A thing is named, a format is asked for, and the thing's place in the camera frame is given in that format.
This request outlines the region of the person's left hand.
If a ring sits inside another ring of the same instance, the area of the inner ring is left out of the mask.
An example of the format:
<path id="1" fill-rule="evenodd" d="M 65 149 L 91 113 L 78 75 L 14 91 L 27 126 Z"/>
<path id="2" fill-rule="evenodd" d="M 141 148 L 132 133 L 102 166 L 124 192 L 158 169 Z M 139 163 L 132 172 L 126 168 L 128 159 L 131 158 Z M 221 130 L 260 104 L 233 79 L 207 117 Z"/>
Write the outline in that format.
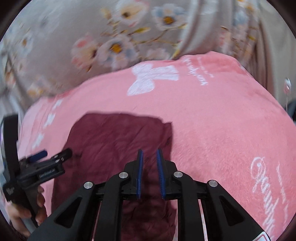
<path id="1" fill-rule="evenodd" d="M 44 191 L 45 190 L 42 186 L 38 187 L 37 205 L 39 209 L 36 214 L 36 222 L 38 225 L 43 223 L 44 220 L 48 217 L 47 211 L 45 208 L 45 198 L 43 196 Z M 32 217 L 30 211 L 22 207 L 21 205 L 16 205 L 16 204 L 13 204 L 12 202 L 9 202 L 6 205 L 6 211 L 14 229 L 20 234 L 22 234 L 24 237 L 29 237 L 30 232 L 25 227 L 22 219 L 27 219 L 27 218 L 30 219 Z"/>

